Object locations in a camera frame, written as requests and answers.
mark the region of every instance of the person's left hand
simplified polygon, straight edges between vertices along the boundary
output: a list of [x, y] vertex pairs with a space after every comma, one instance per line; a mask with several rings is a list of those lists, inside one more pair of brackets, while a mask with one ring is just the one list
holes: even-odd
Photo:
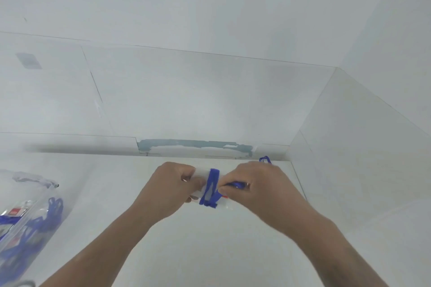
[[205, 186], [204, 178], [191, 177], [195, 170], [191, 165], [165, 162], [154, 171], [132, 207], [150, 213], [154, 224], [169, 217], [191, 201], [191, 193]]

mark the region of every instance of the gray cable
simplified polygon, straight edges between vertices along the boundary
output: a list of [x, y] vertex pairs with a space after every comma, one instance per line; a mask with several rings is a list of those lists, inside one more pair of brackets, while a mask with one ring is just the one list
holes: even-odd
[[36, 283], [33, 280], [22, 280], [22, 281], [16, 282], [10, 287], [22, 287], [22, 286], [36, 287]]

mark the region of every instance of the red label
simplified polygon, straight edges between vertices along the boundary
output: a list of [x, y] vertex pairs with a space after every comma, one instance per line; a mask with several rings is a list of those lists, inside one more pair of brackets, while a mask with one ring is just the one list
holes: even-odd
[[8, 215], [17, 215], [21, 211], [21, 208], [13, 208], [9, 211]]

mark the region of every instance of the forearm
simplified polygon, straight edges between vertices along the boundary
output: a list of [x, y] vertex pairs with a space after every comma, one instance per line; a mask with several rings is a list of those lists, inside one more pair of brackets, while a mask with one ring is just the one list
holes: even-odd
[[138, 217], [130, 208], [40, 287], [111, 286], [129, 253], [152, 224], [152, 220]]
[[326, 287], [387, 287], [329, 219], [306, 219], [294, 241], [309, 258]]

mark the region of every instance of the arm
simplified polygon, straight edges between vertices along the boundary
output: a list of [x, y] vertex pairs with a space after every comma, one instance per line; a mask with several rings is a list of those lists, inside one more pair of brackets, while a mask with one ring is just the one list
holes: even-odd
[[190, 179], [194, 170], [178, 163], [159, 166], [132, 206], [40, 287], [111, 286], [148, 230], [190, 202], [189, 195], [205, 185], [204, 179]]
[[[246, 182], [248, 188], [225, 186], [233, 181]], [[326, 287], [387, 287], [337, 226], [313, 209], [277, 166], [259, 162], [240, 164], [218, 186], [221, 194], [241, 203], [291, 238]]]

